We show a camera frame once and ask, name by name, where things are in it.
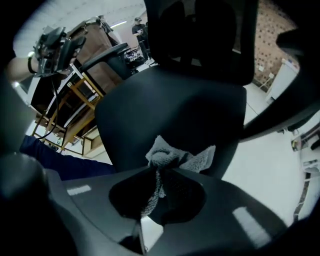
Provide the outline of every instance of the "black cable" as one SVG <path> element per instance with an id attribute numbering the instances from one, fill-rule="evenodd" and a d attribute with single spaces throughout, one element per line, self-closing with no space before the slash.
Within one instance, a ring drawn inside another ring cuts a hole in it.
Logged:
<path id="1" fill-rule="evenodd" d="M 54 90 L 54 93 L 55 93 L 55 102 L 56 102 L 56 117 L 55 117 L 55 123 L 53 125 L 53 128 L 51 129 L 51 131 L 49 131 L 46 135 L 38 138 L 38 140 L 42 140 L 44 139 L 45 137 L 47 137 L 49 134 L 51 134 L 53 132 L 53 130 L 56 128 L 57 126 L 57 123 L 58 123 L 58 112 L 59 112 L 59 100 L 58 100 L 58 92 L 57 92 L 57 89 L 55 88 L 54 86 L 54 82 L 51 78 L 51 83 L 52 83 L 52 87 L 53 87 L 53 90 Z"/>

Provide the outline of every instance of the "gray cloth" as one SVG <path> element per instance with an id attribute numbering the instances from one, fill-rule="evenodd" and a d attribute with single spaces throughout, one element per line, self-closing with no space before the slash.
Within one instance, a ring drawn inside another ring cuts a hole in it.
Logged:
<path id="1" fill-rule="evenodd" d="M 158 135 L 152 148 L 145 155 L 146 159 L 149 161 L 148 165 L 157 167 L 157 171 L 155 175 L 155 191 L 148 200 L 147 206 L 141 212 L 141 216 L 148 216 L 157 206 L 158 199 L 166 196 L 160 177 L 161 169 L 165 168 L 171 163 L 177 163 L 176 166 L 171 167 L 179 167 L 181 169 L 199 173 L 200 171 L 208 169 L 211 166 L 215 151 L 216 146 L 213 145 L 199 154 L 193 155 L 189 152 L 170 146 L 160 135 Z"/>

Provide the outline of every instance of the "blue fabric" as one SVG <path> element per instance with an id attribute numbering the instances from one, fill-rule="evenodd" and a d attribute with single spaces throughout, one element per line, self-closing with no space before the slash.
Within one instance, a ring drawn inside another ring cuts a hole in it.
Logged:
<path id="1" fill-rule="evenodd" d="M 45 169 L 57 171 L 62 181 L 110 175 L 116 172 L 113 165 L 107 163 L 59 154 L 33 136 L 24 137 L 20 152 L 37 159 Z"/>

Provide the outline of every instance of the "ceiling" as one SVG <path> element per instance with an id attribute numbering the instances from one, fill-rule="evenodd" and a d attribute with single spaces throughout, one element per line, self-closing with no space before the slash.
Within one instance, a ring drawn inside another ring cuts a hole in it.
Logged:
<path id="1" fill-rule="evenodd" d="M 46 26 L 73 29 L 81 21 L 104 15 L 112 26 L 130 26 L 144 11 L 144 0 L 48 0 L 23 25 L 14 38 L 13 48 L 18 57 L 26 57 Z"/>

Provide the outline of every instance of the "chair seat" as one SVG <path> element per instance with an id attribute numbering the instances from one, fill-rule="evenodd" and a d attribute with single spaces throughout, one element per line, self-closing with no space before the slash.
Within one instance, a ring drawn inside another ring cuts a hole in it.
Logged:
<path id="1" fill-rule="evenodd" d="M 207 175 L 222 178 L 243 130 L 246 90 L 154 66 L 125 80 L 95 108 L 97 127 L 118 172 L 146 166 L 157 135 L 198 154 L 216 145 Z"/>

